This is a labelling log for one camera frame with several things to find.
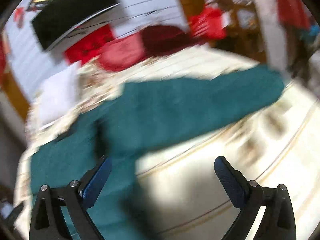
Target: blue gripper pad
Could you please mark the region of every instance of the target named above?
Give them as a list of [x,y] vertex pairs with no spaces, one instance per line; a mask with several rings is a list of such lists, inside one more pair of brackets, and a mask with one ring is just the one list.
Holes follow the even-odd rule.
[[249,187],[246,178],[241,172],[236,171],[223,156],[216,158],[214,162],[216,172],[230,201],[236,208],[244,208],[249,195]]
[[111,158],[106,158],[105,161],[97,169],[88,185],[83,190],[82,207],[86,210],[92,207],[96,202],[101,190],[103,189],[109,174],[111,173]]

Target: white paneled wall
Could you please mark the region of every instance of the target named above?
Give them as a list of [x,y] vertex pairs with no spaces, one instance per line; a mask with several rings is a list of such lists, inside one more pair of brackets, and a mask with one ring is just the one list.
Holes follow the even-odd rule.
[[[42,51],[31,25],[31,20],[36,16],[35,12],[25,13],[21,29],[18,29],[13,21],[13,15],[9,18],[6,30],[12,49],[12,72],[29,101],[32,101],[43,80],[67,67],[63,51],[106,23],[110,23],[116,37],[129,35],[140,26],[154,21],[188,28],[179,0],[118,1],[120,5],[77,28],[48,53]],[[30,0],[23,0],[19,7],[27,8],[29,2]]]

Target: dark red pillow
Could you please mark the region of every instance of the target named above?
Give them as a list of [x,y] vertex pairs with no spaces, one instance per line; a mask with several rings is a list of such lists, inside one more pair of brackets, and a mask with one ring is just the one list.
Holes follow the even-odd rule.
[[140,32],[146,53],[154,57],[171,55],[197,44],[176,26],[153,25]]
[[105,44],[98,61],[105,70],[122,71],[145,58],[140,33],[135,33]]

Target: white bedsheet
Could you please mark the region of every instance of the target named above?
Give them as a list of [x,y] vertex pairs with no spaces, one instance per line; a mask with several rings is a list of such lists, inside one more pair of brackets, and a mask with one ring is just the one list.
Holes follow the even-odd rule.
[[[45,131],[37,128],[36,102],[30,112],[31,143],[22,155],[15,205],[26,208],[15,226],[28,239],[31,199],[30,157],[39,146],[65,131],[80,112],[121,94],[127,81],[188,76],[212,79],[221,73],[254,67],[257,62],[223,52],[192,47],[170,57],[147,60],[119,73],[99,71],[94,61],[80,69],[83,101]],[[213,163],[224,155],[247,179],[260,185],[288,187],[297,239],[308,239],[320,221],[320,108],[317,99],[291,82],[282,97],[236,124],[174,147],[149,153],[136,163],[139,182],[155,208],[158,231],[165,239],[221,239],[238,214],[216,177]],[[247,239],[253,239],[260,209]]]

